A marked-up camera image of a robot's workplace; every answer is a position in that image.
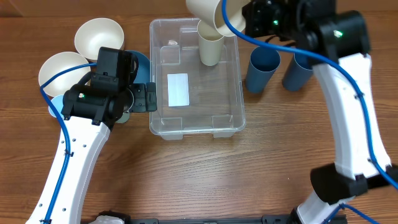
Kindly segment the cream tall cup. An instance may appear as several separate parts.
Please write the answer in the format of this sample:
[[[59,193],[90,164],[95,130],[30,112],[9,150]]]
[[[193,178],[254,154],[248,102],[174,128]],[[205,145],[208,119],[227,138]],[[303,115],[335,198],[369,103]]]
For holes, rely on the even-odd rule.
[[[242,32],[246,27],[243,7],[250,2],[250,0],[227,0],[226,13],[228,20],[239,32]],[[186,0],[185,3],[193,15],[217,30],[221,35],[226,37],[234,36],[234,33],[224,23],[222,0]]]
[[[216,65],[221,58],[224,36],[203,20],[197,25],[200,60],[206,66]]]

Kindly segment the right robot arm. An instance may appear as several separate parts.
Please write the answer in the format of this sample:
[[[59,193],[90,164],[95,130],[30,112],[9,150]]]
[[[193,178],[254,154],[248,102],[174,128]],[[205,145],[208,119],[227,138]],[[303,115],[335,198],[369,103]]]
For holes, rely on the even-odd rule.
[[[308,58],[326,99],[335,161],[313,169],[313,192],[289,223],[328,223],[368,190],[397,185],[397,166],[384,148],[371,91],[370,41],[358,11],[337,12],[335,1],[251,1],[243,7],[245,38],[293,40]]]

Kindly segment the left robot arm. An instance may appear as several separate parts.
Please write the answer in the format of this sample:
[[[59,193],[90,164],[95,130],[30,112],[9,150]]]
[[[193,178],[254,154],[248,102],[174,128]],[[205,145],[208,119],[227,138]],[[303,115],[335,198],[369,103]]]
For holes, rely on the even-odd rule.
[[[131,50],[100,47],[96,62],[75,65],[40,82],[60,138],[44,189],[28,223],[80,223],[98,156],[116,123],[155,112],[156,85],[148,59]]]

